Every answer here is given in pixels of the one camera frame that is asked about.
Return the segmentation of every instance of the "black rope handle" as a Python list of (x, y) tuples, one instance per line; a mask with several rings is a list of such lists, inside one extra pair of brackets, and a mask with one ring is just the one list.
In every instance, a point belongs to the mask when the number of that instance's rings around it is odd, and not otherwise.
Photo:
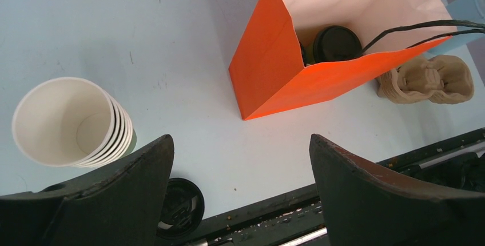
[(435, 39), (438, 39), (438, 38), (441, 38), (441, 37), (446, 37), (446, 36), (455, 36), (455, 35), (470, 34), (470, 33), (485, 33), (485, 24), (479, 24), (479, 23), (466, 21), (466, 20), (435, 20), (435, 21), (418, 23), (418, 24), (411, 25), (411, 26), (395, 27), (393, 29), (388, 29), (388, 30), (385, 30), (382, 33), (380, 33), (369, 44), (367, 44), (367, 46), (365, 46), (359, 53), (357, 53), (355, 58), (361, 57), (368, 49), (370, 49), (370, 47), (372, 47), (377, 41), (381, 40), (382, 38), (384, 38), (389, 33), (394, 33), (396, 31), (409, 31), (409, 30), (421, 29), (421, 28), (424, 28), (424, 27), (443, 27), (443, 26), (473, 27), (475, 29), (453, 31), (453, 32), (450, 32), (450, 33), (439, 34), (439, 35), (430, 37), (426, 40), (423, 40), (419, 43), (416, 43), (416, 44), (414, 44), (410, 47), (415, 47), (417, 45), (421, 45), (421, 44), (426, 43), (428, 41), (435, 40)]

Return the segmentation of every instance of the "shopping bag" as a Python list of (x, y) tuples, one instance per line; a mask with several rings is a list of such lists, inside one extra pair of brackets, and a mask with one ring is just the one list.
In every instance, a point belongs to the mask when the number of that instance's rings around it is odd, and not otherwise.
[(299, 41), (309, 45), (331, 25), (356, 33), (365, 46), (399, 26), (450, 19), (441, 0), (259, 0), (229, 66), (243, 120), (332, 100), (446, 39), (407, 48), (456, 28), (393, 33), (366, 55), (305, 67)]

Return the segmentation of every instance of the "blue plastic container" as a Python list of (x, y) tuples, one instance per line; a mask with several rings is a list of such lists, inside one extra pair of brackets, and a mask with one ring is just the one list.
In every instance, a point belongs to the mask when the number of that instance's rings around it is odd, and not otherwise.
[[(455, 20), (468, 20), (475, 23), (485, 23), (485, 0), (455, 0), (446, 7)], [(458, 27), (458, 30), (469, 30), (472, 28)], [(445, 43), (434, 47), (426, 53), (426, 57), (433, 57), (440, 54), (445, 54), (448, 51), (466, 45), (480, 37), (484, 37), (483, 33), (457, 35), (450, 38)]]

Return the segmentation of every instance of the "white table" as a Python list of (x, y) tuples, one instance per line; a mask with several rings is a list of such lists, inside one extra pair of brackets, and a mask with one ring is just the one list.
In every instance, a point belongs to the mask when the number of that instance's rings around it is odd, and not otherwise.
[(141, 147), (175, 140), (173, 177), (194, 181), (205, 217), (314, 182), (319, 133), (380, 161), (485, 126), (485, 88), (466, 49), (475, 97), (395, 105), (365, 84), (333, 101), (241, 120), (227, 66), (257, 0), (0, 0), (0, 195), (41, 189), (89, 169), (49, 168), (16, 148), (22, 98), (54, 77), (83, 77), (130, 114)]

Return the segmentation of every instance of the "gift bag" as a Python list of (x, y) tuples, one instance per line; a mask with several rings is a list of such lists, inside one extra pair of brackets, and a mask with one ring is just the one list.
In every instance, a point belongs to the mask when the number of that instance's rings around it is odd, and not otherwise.
[(450, 19), (441, 0), (259, 0), (229, 66), (241, 116), (250, 120), (332, 100), (446, 39), (413, 44), (456, 31), (395, 32), (360, 58), (305, 67), (299, 41), (311, 44), (325, 27), (347, 27), (365, 46), (388, 29), (440, 19)]

